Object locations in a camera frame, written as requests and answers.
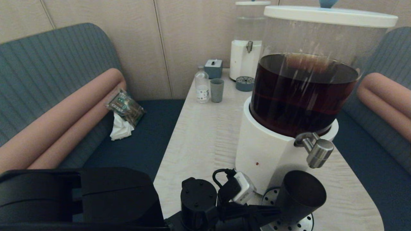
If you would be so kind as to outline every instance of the panel seam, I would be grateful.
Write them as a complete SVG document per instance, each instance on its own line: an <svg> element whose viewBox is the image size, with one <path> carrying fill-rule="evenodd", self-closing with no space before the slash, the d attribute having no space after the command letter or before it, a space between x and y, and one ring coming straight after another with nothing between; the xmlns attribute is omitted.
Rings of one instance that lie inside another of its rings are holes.
<svg viewBox="0 0 411 231"><path fill-rule="evenodd" d="M166 50L164 49L164 41L163 41L162 30L161 30L161 26L160 26L160 18L159 18L158 9L157 9L158 8L157 7L157 1L153 0L153 3L154 3L155 16L156 16L156 19L157 19L157 28L158 28L158 32L159 32L159 35L160 35L161 48L163 50L164 65L166 66L167 80L169 82L169 89L170 89L170 93L171 93L171 99L174 99L174 92L173 92L173 88L171 87L169 67L167 65Z"/></svg>
<svg viewBox="0 0 411 231"><path fill-rule="evenodd" d="M54 23L53 23L53 20L52 20L51 17L50 17L50 14L49 14L48 11L47 11L47 8L46 8L45 3L43 2L43 0L39 0L39 1L40 1L41 5L42 5L42 7L43 7L44 13L46 13L46 16L47 16L47 18L48 18L48 21L50 22L51 27L52 27L53 30L54 30L54 29L55 29L55 25L54 25Z"/></svg>

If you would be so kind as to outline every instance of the gray upholstered backrest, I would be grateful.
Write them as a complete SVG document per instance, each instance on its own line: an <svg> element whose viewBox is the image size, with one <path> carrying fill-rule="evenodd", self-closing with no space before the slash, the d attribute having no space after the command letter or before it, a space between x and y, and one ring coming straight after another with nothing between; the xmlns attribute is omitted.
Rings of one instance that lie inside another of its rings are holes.
<svg viewBox="0 0 411 231"><path fill-rule="evenodd" d="M373 72L381 73L411 89L410 27L398 28L385 35L371 57L364 76ZM356 96L356 89L343 109L411 174L410 141L362 104Z"/></svg>
<svg viewBox="0 0 411 231"><path fill-rule="evenodd" d="M0 44L0 146L110 68L121 70L116 51L91 23ZM102 120L60 167L83 166L111 125Z"/></svg>

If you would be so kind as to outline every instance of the blue cushion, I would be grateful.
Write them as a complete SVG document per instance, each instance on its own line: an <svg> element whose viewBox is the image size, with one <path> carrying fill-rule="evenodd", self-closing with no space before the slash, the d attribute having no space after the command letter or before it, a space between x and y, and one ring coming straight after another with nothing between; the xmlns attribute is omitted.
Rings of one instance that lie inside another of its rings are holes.
<svg viewBox="0 0 411 231"><path fill-rule="evenodd" d="M371 57L365 75L378 72L411 89L410 64L411 27L401 27L385 35ZM343 109L411 174L410 141L360 102L356 95L357 88L358 84Z"/></svg>
<svg viewBox="0 0 411 231"><path fill-rule="evenodd" d="M110 68L121 70L98 26L73 25L0 44L0 146ZM60 164L79 168L110 126L102 120Z"/></svg>
<svg viewBox="0 0 411 231"><path fill-rule="evenodd" d="M147 113L132 135L116 141L111 141L108 135L84 168L127 167L142 171L154 180L184 100L151 100L139 104Z"/></svg>
<svg viewBox="0 0 411 231"><path fill-rule="evenodd" d="M411 227L411 176L347 113L334 144L380 211L386 231Z"/></svg>

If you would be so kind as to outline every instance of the gray cup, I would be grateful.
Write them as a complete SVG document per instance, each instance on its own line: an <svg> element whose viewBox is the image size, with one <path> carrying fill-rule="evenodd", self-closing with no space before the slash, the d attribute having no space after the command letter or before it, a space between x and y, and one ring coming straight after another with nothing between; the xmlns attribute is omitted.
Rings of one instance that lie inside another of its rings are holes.
<svg viewBox="0 0 411 231"><path fill-rule="evenodd" d="M210 81L211 101L220 103L223 100L224 80L212 79Z"/></svg>
<svg viewBox="0 0 411 231"><path fill-rule="evenodd" d="M327 192L313 175L299 170L285 174L275 206L281 210L283 222L296 222L308 217L327 200Z"/></svg>

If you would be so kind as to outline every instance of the metal tap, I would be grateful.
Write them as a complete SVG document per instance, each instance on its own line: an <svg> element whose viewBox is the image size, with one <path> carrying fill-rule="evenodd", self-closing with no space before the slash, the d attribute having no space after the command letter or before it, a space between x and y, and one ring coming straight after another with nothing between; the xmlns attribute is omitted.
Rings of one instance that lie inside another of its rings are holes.
<svg viewBox="0 0 411 231"><path fill-rule="evenodd" d="M247 45L245 46L247 48L247 53L250 54L250 52L253 50L253 41L248 41Z"/></svg>
<svg viewBox="0 0 411 231"><path fill-rule="evenodd" d="M297 135L294 146L304 147L307 150L307 163L312 169L321 168L334 150L334 145L330 141L321 139L315 132Z"/></svg>

